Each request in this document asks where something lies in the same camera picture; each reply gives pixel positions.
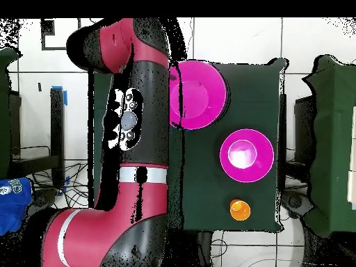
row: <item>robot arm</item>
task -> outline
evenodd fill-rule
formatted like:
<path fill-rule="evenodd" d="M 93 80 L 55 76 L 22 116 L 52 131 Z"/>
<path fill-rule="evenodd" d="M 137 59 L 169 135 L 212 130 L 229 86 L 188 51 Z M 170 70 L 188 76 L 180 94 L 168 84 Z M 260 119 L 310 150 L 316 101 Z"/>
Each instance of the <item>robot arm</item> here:
<path fill-rule="evenodd" d="M 167 224 L 168 43 L 158 19 L 121 19 L 67 41 L 79 67 L 119 73 L 133 50 L 122 93 L 119 193 L 110 211 L 64 209 L 49 218 L 42 267 L 159 267 Z"/>

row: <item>magenta bowl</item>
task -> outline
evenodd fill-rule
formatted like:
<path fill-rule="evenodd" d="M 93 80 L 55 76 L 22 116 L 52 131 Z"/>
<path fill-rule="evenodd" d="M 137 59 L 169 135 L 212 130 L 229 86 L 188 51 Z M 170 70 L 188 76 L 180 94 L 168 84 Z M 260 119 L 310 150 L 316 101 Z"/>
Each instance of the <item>magenta bowl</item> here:
<path fill-rule="evenodd" d="M 213 123 L 225 107 L 227 91 L 220 72 L 209 63 L 186 60 L 178 64 L 183 90 L 183 113 L 179 112 L 179 75 L 170 68 L 170 124 L 188 130 Z"/>
<path fill-rule="evenodd" d="M 259 181 L 268 174 L 273 161 L 274 152 L 269 139 L 253 129 L 231 133 L 220 148 L 222 168 L 238 182 Z"/>

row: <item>white stripe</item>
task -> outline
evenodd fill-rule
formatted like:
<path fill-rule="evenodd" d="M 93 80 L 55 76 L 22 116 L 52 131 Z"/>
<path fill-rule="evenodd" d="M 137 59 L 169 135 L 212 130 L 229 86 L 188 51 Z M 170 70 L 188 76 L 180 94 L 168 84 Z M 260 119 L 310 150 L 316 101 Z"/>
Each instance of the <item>white stripe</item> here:
<path fill-rule="evenodd" d="M 136 182 L 138 167 L 121 167 L 120 182 Z M 167 170 L 163 168 L 147 168 L 147 181 L 152 184 L 166 184 Z"/>
<path fill-rule="evenodd" d="M 63 223 L 58 236 L 58 242 L 57 242 L 58 255 L 62 263 L 67 267 L 71 267 L 71 266 L 67 263 L 67 260 L 65 260 L 64 257 L 64 235 L 67 231 L 70 221 L 72 221 L 73 217 L 75 217 L 75 215 L 78 214 L 80 211 L 81 209 L 77 209 L 71 212 L 71 214 L 67 217 L 67 219 L 65 219 L 65 222 Z"/>

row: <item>green panel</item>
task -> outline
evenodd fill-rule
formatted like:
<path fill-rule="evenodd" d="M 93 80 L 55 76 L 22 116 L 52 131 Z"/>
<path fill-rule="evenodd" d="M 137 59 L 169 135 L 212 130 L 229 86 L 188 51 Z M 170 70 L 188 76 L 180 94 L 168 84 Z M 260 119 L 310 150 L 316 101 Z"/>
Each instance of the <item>green panel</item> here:
<path fill-rule="evenodd" d="M 356 68 L 323 56 L 307 81 L 316 94 L 316 158 L 310 173 L 311 199 L 318 208 L 305 222 L 320 236 L 356 232 L 356 211 L 347 201 Z"/>
<path fill-rule="evenodd" d="M 253 230 L 277 232 L 275 222 L 277 123 L 280 71 L 283 59 L 271 65 L 215 65 L 224 76 L 231 95 L 228 112 L 211 126 L 185 133 L 183 181 L 184 229 Z M 251 128 L 265 134 L 273 145 L 275 162 L 260 181 L 242 184 L 230 179 L 220 165 L 219 151 L 224 139 L 238 129 Z M 181 131 L 170 129 L 168 170 L 169 222 L 178 227 Z M 229 214 L 234 198 L 245 200 L 251 216 L 243 222 Z"/>
<path fill-rule="evenodd" d="M 102 166 L 100 158 L 102 155 L 102 138 L 104 129 L 102 120 L 106 112 L 108 94 L 111 88 L 112 75 L 94 74 L 94 203 L 99 190 L 100 174 Z"/>
<path fill-rule="evenodd" d="M 15 50 L 0 50 L 0 179 L 7 178 L 10 165 L 10 108 L 9 108 L 9 77 L 8 65 L 19 58 Z"/>

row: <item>white floor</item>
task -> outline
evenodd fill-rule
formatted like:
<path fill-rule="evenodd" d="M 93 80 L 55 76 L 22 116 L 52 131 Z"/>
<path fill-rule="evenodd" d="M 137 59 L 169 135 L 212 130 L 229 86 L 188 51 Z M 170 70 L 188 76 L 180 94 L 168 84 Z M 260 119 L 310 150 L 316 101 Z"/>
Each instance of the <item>white floor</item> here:
<path fill-rule="evenodd" d="M 285 75 L 287 94 L 287 147 L 294 149 L 293 106 L 297 98 L 311 94 L 302 81 L 321 54 L 332 54 L 342 63 L 356 60 L 356 29 L 352 19 L 337 18 L 178 18 L 188 47 L 188 57 L 220 63 L 264 64 L 273 58 L 287 58 Z M 22 96 L 22 146 L 50 146 L 49 89 L 62 86 L 67 91 L 65 106 L 66 166 L 85 163 L 88 158 L 87 120 L 88 82 L 85 72 L 73 65 L 65 51 L 42 51 L 39 19 L 23 19 L 19 50 L 23 56 L 8 68 L 13 90 Z M 87 26 L 89 19 L 81 19 Z M 77 29 L 77 19 L 55 19 L 55 36 L 46 37 L 46 45 L 64 47 L 69 34 Z M 46 149 L 26 149 L 22 157 L 44 156 Z M 288 151 L 288 159 L 293 151 Z M 73 175 L 77 168 L 68 170 Z M 77 181 L 88 183 L 84 169 Z M 58 206 L 65 206 L 58 197 Z M 302 227 L 298 220 L 281 211 L 284 231 L 225 232 L 224 244 L 212 245 L 215 267 L 300 267 L 303 255 Z M 221 239 L 216 232 L 214 239 Z"/>

